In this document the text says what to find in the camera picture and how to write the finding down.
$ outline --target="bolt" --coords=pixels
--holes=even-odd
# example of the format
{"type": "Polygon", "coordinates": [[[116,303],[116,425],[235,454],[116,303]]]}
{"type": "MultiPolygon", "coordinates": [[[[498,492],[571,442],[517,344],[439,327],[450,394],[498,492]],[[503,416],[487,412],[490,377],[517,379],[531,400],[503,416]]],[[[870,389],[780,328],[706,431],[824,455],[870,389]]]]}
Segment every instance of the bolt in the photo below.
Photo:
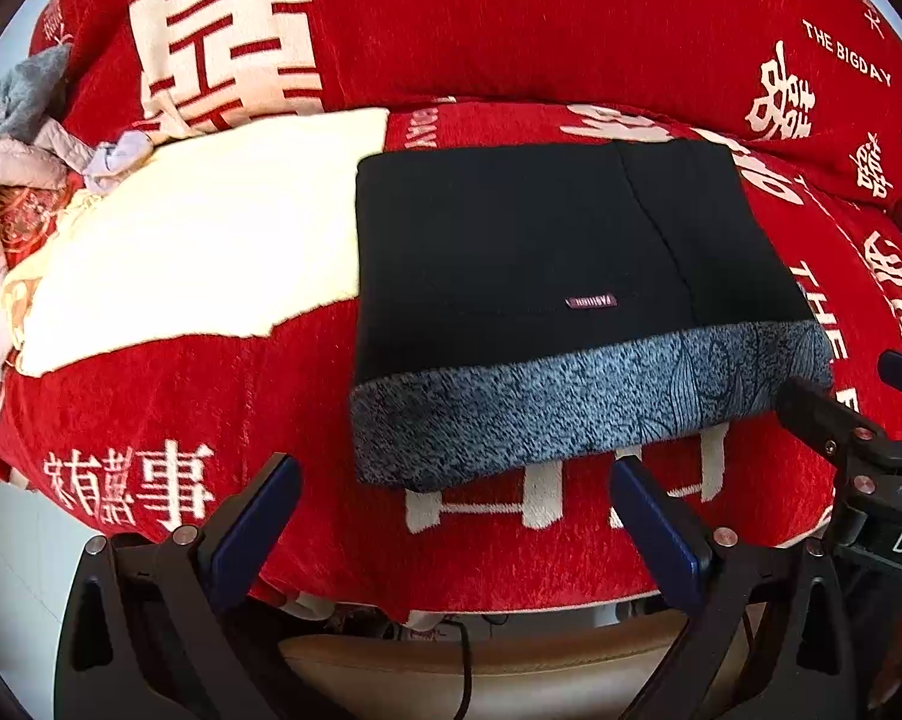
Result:
{"type": "Polygon", "coordinates": [[[733,547],[738,542],[738,535],[731,528],[717,528],[714,531],[714,543],[723,547],[733,547]]]}
{"type": "Polygon", "coordinates": [[[197,528],[193,525],[182,525],[174,533],[171,533],[170,537],[175,544],[185,547],[194,543],[195,538],[197,538],[197,528]]]}
{"type": "Polygon", "coordinates": [[[107,546],[107,539],[104,536],[93,536],[90,541],[84,545],[84,551],[88,555],[100,555],[107,546]]]}
{"type": "Polygon", "coordinates": [[[877,485],[875,485],[874,480],[871,479],[870,476],[859,474],[854,477],[854,488],[858,493],[871,495],[877,489],[877,485]]]}

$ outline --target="red blanket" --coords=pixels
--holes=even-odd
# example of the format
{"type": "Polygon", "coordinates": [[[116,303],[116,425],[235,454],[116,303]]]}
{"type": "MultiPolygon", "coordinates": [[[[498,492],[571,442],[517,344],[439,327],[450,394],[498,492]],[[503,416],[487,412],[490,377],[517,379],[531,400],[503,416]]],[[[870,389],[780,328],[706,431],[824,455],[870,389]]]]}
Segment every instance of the red blanket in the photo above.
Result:
{"type": "MultiPolygon", "coordinates": [[[[838,398],[902,437],[902,395],[875,371],[881,351],[902,350],[902,236],[880,210],[835,200],[787,163],[713,133],[596,106],[427,106],[393,115],[386,147],[675,136],[734,149],[755,217],[831,340],[838,398]]],[[[262,245],[279,245],[262,222],[262,245]]],[[[651,589],[612,512],[608,456],[443,494],[358,485],[347,402],[356,311],[356,301],[334,304],[271,338],[159,341],[41,379],[12,372],[1,390],[0,456],[92,527],[156,539],[207,517],[271,452],[289,452],[305,491],[262,576],[281,594],[376,604],[398,619],[651,589]]],[[[807,533],[830,504],[833,469],[773,415],[642,454],[674,495],[747,541],[807,533]]]]}
{"type": "Polygon", "coordinates": [[[32,50],[64,40],[65,123],[91,143],[443,95],[614,100],[765,139],[839,196],[902,193],[902,44],[867,0],[53,0],[32,50]]]}

